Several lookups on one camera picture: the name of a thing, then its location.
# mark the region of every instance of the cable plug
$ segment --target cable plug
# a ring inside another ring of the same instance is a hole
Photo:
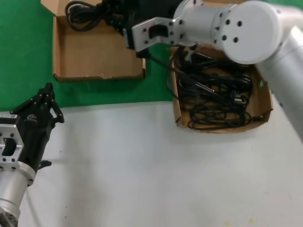
[[[145,59],[149,59],[151,56],[150,50],[148,48],[139,51],[136,53],[137,58],[145,58]]]
[[[255,117],[252,118],[252,121],[253,121],[253,122],[260,122],[260,121],[262,121],[263,119],[264,119],[263,116],[255,116]]]

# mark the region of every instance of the green mat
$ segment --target green mat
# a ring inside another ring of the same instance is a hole
[[[302,6],[301,0],[275,0]],[[40,0],[2,1],[0,7],[0,111],[15,108],[52,82],[60,107],[113,103],[169,101],[166,89],[169,73],[147,62],[141,80],[58,83],[52,76],[53,15]],[[169,62],[170,51],[156,46],[151,53]]]

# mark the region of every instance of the white table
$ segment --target white table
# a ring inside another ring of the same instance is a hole
[[[19,226],[303,226],[303,145],[274,108],[224,135],[176,127],[171,103],[65,108]]]

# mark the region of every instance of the white robotic arm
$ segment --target white robotic arm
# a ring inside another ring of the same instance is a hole
[[[237,63],[255,64],[303,140],[301,10],[261,1],[223,6],[184,0],[173,19],[144,21],[132,27],[131,36],[137,52],[156,43],[212,44]]]

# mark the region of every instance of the open cardboard box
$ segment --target open cardboard box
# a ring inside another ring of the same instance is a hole
[[[126,48],[124,38],[104,21],[87,32],[72,30],[65,6],[69,0],[41,0],[54,13],[53,74],[59,82],[143,78],[145,60]],[[101,0],[85,0],[91,4]]]
[[[206,56],[220,59],[220,58],[226,58],[223,52],[218,51],[214,49],[212,46],[200,46],[196,50],[197,52],[200,52]],[[221,76],[227,76],[224,75],[224,72],[219,69],[207,69],[205,72],[208,73],[218,73],[218,75]],[[250,129],[254,129],[256,127],[259,127],[260,125],[263,125],[264,123],[268,122],[270,117],[270,112],[273,110],[273,104],[272,104],[272,95],[271,91],[269,89],[269,86],[267,83],[263,82],[261,75],[258,73],[256,68],[254,66],[250,66],[247,69],[246,72],[253,81],[253,92],[250,97],[250,103],[247,107],[247,112],[250,113],[252,117],[254,116],[262,116],[262,120],[259,122],[251,122],[247,124],[246,126],[239,127],[239,128],[229,128],[229,129],[223,129],[223,130],[204,130],[201,132],[213,132],[213,133],[236,133],[236,132],[244,132]],[[173,92],[178,95],[178,89],[176,84],[176,74],[172,72],[172,90]],[[173,106],[174,106],[174,114],[175,114],[175,121],[177,126],[188,128],[187,123],[190,121],[190,116],[187,111],[180,109],[179,101],[174,98],[173,100]],[[209,127],[208,125],[199,125],[199,127]]]

